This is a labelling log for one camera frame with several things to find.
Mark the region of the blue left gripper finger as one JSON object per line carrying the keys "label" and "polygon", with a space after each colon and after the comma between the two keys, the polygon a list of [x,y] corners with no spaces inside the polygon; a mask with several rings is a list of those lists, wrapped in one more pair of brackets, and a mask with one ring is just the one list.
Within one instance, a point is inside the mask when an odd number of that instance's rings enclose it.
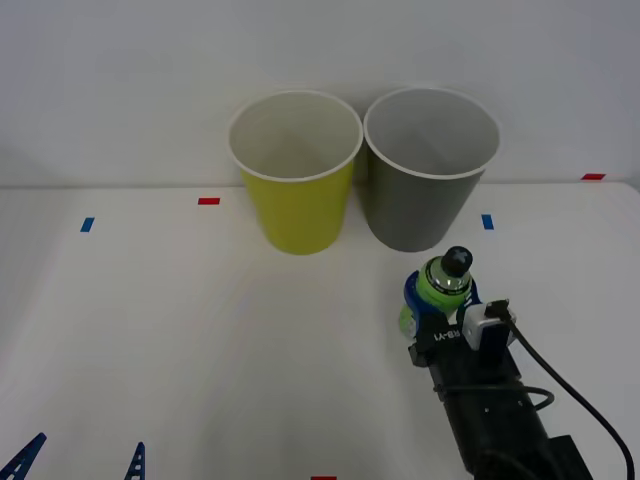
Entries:
{"label": "blue left gripper finger", "polygon": [[1,480],[25,480],[47,436],[40,432],[23,447],[0,471]]}
{"label": "blue left gripper finger", "polygon": [[124,480],[144,480],[145,479],[145,445],[139,442],[134,455],[126,471]]}

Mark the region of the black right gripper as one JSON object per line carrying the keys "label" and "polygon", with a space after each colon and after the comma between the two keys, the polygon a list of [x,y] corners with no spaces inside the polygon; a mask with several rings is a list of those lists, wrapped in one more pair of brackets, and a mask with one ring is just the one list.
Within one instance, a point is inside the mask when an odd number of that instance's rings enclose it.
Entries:
{"label": "black right gripper", "polygon": [[[440,399],[450,394],[487,390],[487,385],[516,384],[521,374],[504,349],[496,360],[473,350],[459,325],[450,325],[451,276],[444,271],[415,271],[404,287],[403,325],[418,326],[408,351],[414,366],[426,368]],[[466,310],[482,304],[475,281],[455,313],[463,321]]]}

